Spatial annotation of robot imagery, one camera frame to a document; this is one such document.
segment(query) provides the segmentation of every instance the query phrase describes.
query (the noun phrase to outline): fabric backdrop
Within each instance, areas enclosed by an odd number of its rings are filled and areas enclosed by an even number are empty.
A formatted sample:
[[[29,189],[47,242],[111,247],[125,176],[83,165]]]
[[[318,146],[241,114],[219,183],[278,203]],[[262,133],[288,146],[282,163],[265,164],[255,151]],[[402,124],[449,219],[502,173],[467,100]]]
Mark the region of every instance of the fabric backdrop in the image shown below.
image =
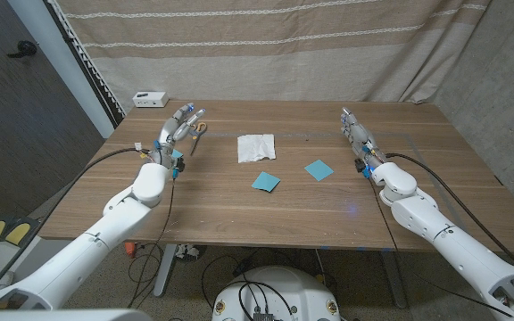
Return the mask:
[[[490,0],[58,0],[126,110],[178,99],[421,102]]]

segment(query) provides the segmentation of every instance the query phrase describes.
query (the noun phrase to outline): gray wall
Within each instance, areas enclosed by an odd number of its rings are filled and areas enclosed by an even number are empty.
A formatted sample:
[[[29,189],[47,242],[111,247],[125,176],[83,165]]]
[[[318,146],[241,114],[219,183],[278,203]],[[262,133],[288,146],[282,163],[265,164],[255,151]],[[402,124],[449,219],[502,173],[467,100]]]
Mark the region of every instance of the gray wall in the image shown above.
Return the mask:
[[[491,2],[431,101],[514,195],[514,1]]]

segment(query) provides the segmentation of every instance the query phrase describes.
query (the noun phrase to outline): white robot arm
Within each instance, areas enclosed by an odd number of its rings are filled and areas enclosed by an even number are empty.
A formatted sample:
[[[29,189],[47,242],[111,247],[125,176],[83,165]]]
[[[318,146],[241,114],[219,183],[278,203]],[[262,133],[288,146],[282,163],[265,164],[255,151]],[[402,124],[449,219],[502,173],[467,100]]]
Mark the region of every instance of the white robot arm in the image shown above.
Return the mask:
[[[159,152],[151,153],[152,161],[142,166],[131,186],[106,203],[100,220],[32,275],[0,290],[0,309],[60,308],[110,250],[142,227],[160,203],[172,170],[180,166],[180,161],[171,157],[174,144],[185,138],[188,128],[205,113],[200,110],[186,120],[193,109],[193,104],[185,105],[166,121],[156,146]]]
[[[374,136],[346,108],[341,121],[342,131],[359,157],[357,170],[384,187],[380,199],[392,208],[394,219],[431,243],[486,304],[507,314],[491,309],[496,319],[514,320],[514,266],[447,219],[412,175],[387,161]]]

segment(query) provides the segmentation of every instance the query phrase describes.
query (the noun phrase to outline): power strip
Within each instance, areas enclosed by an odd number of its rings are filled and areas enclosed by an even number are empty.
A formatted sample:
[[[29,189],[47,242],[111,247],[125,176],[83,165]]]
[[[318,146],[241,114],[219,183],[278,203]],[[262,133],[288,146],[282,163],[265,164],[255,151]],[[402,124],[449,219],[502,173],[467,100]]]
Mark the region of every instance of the power strip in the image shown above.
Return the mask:
[[[136,107],[163,107],[168,102],[166,92],[137,92],[132,97]]]

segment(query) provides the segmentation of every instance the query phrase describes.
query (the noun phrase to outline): blue sticky note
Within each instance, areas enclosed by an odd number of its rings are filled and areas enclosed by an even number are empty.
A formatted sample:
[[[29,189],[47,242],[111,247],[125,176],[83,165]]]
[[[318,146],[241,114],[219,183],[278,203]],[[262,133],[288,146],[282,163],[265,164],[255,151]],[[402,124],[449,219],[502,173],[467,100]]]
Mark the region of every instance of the blue sticky note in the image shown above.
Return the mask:
[[[275,188],[275,186],[277,186],[278,182],[280,181],[280,179],[272,176],[271,174],[261,172],[251,187],[270,192],[273,190],[273,188]]]
[[[317,160],[304,169],[315,177],[317,181],[321,181],[323,178],[335,172],[327,164],[323,163],[322,160]]]

